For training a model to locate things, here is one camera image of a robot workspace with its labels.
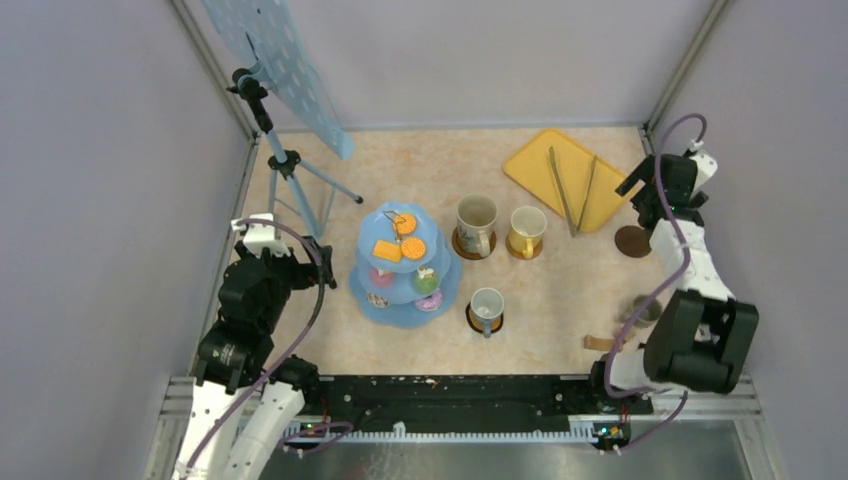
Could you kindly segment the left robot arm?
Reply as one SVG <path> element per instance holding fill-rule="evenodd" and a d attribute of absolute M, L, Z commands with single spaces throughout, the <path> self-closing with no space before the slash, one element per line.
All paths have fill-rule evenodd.
<path fill-rule="evenodd" d="M 315 365 L 294 356 L 337 286 L 332 248 L 272 213 L 234 219 L 238 255 L 224 271 L 217 319 L 201 339 L 175 479 L 257 479 L 299 413 L 319 404 Z M 272 335 L 295 291 L 315 288 L 305 326 L 276 360 Z"/>

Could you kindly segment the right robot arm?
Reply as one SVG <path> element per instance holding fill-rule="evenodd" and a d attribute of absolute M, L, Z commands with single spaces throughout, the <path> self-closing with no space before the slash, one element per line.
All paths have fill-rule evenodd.
<path fill-rule="evenodd" d="M 702 187 L 717 168 L 712 156 L 690 147 L 659 162 L 647 156 L 616 189 L 623 196 L 644 183 L 631 203 L 663 263 L 662 287 L 671 297 L 644 346 L 593 364 L 586 397 L 600 412 L 614 411 L 627 394 L 673 388 L 729 394 L 737 385 L 759 312 L 725 285 L 706 245 Z"/>

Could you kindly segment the yellow ceramic mug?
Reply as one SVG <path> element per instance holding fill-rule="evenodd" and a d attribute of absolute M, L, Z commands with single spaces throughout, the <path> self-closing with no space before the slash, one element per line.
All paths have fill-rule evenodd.
<path fill-rule="evenodd" d="M 543 238 L 547 226 L 547 217 L 542 210 L 533 206 L 521 206 L 515 209 L 510 216 L 508 237 L 524 236 Z"/>

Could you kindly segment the dark brown round coaster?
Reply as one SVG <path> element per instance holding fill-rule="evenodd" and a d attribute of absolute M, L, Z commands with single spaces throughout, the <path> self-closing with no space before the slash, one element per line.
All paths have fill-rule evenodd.
<path fill-rule="evenodd" d="M 452 246 L 456 253 L 472 261 L 488 258 L 496 249 L 497 240 L 495 232 L 489 234 L 486 242 L 482 241 L 482 234 L 478 232 L 466 232 L 460 227 L 455 227 L 452 232 Z"/>

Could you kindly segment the light brown round coaster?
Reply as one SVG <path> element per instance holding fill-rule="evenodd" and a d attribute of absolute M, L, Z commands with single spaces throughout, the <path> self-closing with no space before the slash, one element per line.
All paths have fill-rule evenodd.
<path fill-rule="evenodd" d="M 542 237 L 509 236 L 506 240 L 508 252 L 520 260 L 535 259 L 544 248 Z"/>

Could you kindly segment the grey ceramic cup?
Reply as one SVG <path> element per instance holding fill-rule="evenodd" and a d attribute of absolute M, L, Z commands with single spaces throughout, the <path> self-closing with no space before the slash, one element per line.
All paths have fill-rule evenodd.
<path fill-rule="evenodd" d="M 484 287 L 475 291 L 469 304 L 471 304 L 475 316 L 486 324 L 504 313 L 505 301 L 503 295 L 491 287 Z"/>

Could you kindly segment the pink frosted donut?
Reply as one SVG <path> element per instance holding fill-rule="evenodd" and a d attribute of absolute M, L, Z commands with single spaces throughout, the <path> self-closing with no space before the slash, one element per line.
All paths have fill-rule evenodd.
<path fill-rule="evenodd" d="M 440 289 L 435 290 L 432 294 L 415 301 L 415 307 L 419 311 L 431 312 L 438 310 L 443 303 L 443 294 Z"/>

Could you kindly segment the square orange biscuit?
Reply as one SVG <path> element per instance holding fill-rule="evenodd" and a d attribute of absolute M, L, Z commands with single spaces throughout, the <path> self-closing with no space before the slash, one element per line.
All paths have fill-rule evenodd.
<path fill-rule="evenodd" d="M 402 248 L 396 241 L 378 239 L 372 249 L 372 256 L 392 263 L 399 263 L 403 258 Z"/>

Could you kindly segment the beige ceramic mug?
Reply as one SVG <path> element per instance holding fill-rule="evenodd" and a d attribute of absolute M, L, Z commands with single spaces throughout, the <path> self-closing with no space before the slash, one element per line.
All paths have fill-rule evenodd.
<path fill-rule="evenodd" d="M 497 217 L 497 205 L 486 195 L 466 195 L 457 206 L 457 227 L 466 232 L 481 233 L 483 242 L 486 242 L 489 234 L 494 232 Z"/>

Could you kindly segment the orange round biscuit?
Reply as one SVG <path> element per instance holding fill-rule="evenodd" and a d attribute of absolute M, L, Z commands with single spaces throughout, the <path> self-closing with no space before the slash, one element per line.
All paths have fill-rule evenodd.
<path fill-rule="evenodd" d="M 415 232 L 418 220 L 408 212 L 394 213 L 391 218 L 392 227 L 398 236 L 407 236 Z"/>
<path fill-rule="evenodd" d="M 421 260 L 427 254 L 427 250 L 426 243 L 418 237 L 408 236 L 400 242 L 402 257 L 410 261 Z"/>

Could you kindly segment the orange smiley coaster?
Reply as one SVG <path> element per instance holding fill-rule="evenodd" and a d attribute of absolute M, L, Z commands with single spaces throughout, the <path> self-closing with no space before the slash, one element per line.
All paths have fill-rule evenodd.
<path fill-rule="evenodd" d="M 500 314 L 497 318 L 495 318 L 494 320 L 492 320 L 488 324 L 486 324 L 485 322 L 482 322 L 472 312 L 471 304 L 468 304 L 465 308 L 465 318 L 466 318 L 466 322 L 467 322 L 468 326 L 473 331 L 475 331 L 476 333 L 479 333 L 481 335 L 484 335 L 484 336 L 487 335 L 487 332 L 488 332 L 489 336 L 499 332 L 502 329 L 503 322 L 504 322 L 504 315 L 503 314 Z"/>

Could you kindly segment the green cupcake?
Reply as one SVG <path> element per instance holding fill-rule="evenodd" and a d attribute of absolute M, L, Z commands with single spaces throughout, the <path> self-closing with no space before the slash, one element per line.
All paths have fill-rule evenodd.
<path fill-rule="evenodd" d="M 438 289 L 440 284 L 440 276 L 432 267 L 420 266 L 412 278 L 413 289 L 425 296 L 431 295 Z"/>

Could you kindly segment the white sprinkled donut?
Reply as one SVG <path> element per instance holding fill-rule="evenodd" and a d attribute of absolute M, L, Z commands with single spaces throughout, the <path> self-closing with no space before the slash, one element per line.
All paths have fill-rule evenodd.
<path fill-rule="evenodd" d="M 367 292 L 366 299 L 374 308 L 387 308 L 391 305 L 391 302 L 385 297 L 373 292 Z"/>

